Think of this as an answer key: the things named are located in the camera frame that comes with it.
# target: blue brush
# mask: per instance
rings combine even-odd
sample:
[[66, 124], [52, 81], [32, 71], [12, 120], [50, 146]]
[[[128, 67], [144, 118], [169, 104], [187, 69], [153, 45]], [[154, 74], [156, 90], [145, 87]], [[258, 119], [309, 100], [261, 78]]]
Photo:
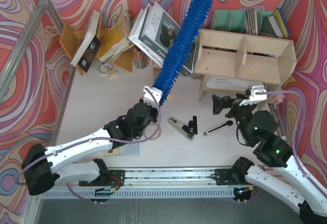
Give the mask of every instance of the blue brush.
[[188, 58], [193, 41], [198, 36], [212, 3], [212, 0], [192, 0], [173, 46], [166, 55], [161, 72], [153, 84], [153, 87], [162, 91], [161, 104], [167, 99], [183, 64]]

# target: wooden bookshelf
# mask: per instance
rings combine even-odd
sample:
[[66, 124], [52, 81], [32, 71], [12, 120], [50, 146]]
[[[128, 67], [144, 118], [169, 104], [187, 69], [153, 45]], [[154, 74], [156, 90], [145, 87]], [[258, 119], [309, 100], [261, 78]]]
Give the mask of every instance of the wooden bookshelf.
[[[204, 91], [223, 91], [206, 87], [207, 76], [258, 81], [265, 83], [268, 91], [273, 91], [286, 82], [295, 66], [292, 40], [202, 29], [197, 39], [194, 67], [194, 73], [204, 74], [199, 101]], [[260, 103], [259, 108], [269, 98]]]

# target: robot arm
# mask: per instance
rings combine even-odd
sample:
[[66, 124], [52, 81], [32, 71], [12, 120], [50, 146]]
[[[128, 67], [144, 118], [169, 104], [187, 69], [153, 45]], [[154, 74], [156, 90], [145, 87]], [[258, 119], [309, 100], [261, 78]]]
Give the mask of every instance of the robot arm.
[[126, 115], [106, 124], [102, 129], [75, 141], [43, 148], [32, 146], [27, 153], [22, 169], [30, 195], [38, 195], [55, 184], [85, 181], [96, 186], [106, 186], [109, 171], [101, 159], [88, 163], [75, 163], [87, 155], [109, 151], [139, 139], [150, 122], [156, 122], [157, 106], [162, 92], [145, 87], [145, 95]]
[[278, 124], [272, 115], [268, 111], [252, 114], [256, 103], [262, 101], [261, 97], [266, 99], [266, 95], [258, 94], [260, 92], [266, 92], [264, 86], [253, 86], [246, 90], [246, 95], [237, 94], [234, 99], [213, 95], [214, 114], [230, 108], [225, 117], [236, 120], [245, 146], [255, 147], [259, 143], [253, 153], [265, 165], [280, 172], [292, 187], [266, 174], [243, 157], [231, 168], [231, 177], [238, 183], [257, 185], [276, 196], [299, 213], [304, 223], [327, 223], [326, 188], [301, 163], [306, 176], [302, 173], [295, 160], [297, 155], [293, 155], [290, 145], [274, 134]]

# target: book spine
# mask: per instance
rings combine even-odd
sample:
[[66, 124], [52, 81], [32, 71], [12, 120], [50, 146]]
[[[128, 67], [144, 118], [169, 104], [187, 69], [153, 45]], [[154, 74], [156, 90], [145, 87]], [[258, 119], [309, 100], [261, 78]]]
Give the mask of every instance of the book spine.
[[157, 55], [161, 56], [163, 60], [166, 58], [167, 52], [160, 45], [152, 41], [147, 35], [142, 36], [140, 41], [146, 44]]
[[156, 64], [158, 64], [160, 67], [164, 64], [164, 59], [157, 55], [153, 50], [151, 50], [146, 44], [144, 44], [142, 41], [139, 39], [135, 38], [132, 40], [132, 42], [147, 56], [149, 56]]

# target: book cover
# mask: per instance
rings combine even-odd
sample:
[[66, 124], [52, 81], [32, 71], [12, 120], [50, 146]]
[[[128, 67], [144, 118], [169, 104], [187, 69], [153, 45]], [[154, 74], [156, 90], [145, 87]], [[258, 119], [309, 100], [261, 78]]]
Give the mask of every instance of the book cover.
[[[179, 30], [177, 22], [156, 2], [148, 12], [140, 40], [160, 56], [163, 62]], [[193, 72], [194, 51], [195, 42], [181, 71], [185, 76]]]
[[78, 64], [84, 52], [86, 51], [94, 36], [96, 35], [99, 17], [99, 12], [93, 11], [90, 20], [87, 22], [83, 29], [83, 34], [81, 34], [80, 38], [78, 39], [76, 51], [71, 61], [71, 65], [76, 66]]
[[145, 9], [141, 10], [128, 38], [148, 57], [150, 57], [155, 63], [157, 63], [160, 67], [162, 67], [164, 63], [163, 59], [159, 57], [156, 53], [154, 53], [146, 44], [144, 44], [139, 39], [139, 36], [144, 28], [145, 19], [149, 13], [149, 10], [150, 10], [150, 5], [148, 5]]
[[100, 48], [101, 62], [110, 59], [115, 52], [120, 52], [125, 46], [129, 44], [128, 36], [131, 32], [129, 14], [125, 12], [123, 16], [104, 34], [101, 41], [103, 42]]
[[78, 62], [77, 65], [79, 65], [84, 72], [87, 73], [88, 69], [91, 67], [91, 64], [94, 60], [94, 58], [97, 55], [97, 52], [101, 46], [101, 41], [96, 36], [94, 36], [93, 40], [87, 47], [86, 51], [82, 55], [82, 58]]
[[266, 16], [263, 19], [260, 32], [261, 34], [271, 34], [279, 38], [284, 37], [282, 30], [280, 29], [280, 26], [274, 16]]
[[276, 20], [282, 30], [284, 38], [288, 38], [290, 36], [290, 31], [286, 25], [286, 22], [284, 20], [284, 17], [282, 15], [280, 9], [279, 8], [274, 9], [272, 12], [272, 15], [276, 18]]

